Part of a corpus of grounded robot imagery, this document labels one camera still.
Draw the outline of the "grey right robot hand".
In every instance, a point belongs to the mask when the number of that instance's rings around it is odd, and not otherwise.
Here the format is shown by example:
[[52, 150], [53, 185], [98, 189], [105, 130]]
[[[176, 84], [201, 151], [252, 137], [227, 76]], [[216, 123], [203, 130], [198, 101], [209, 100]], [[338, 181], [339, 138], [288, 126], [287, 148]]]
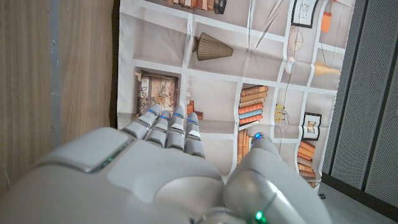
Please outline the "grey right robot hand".
[[330, 223], [326, 206], [257, 133], [224, 179], [196, 114], [152, 105], [44, 156], [1, 199], [2, 223]]

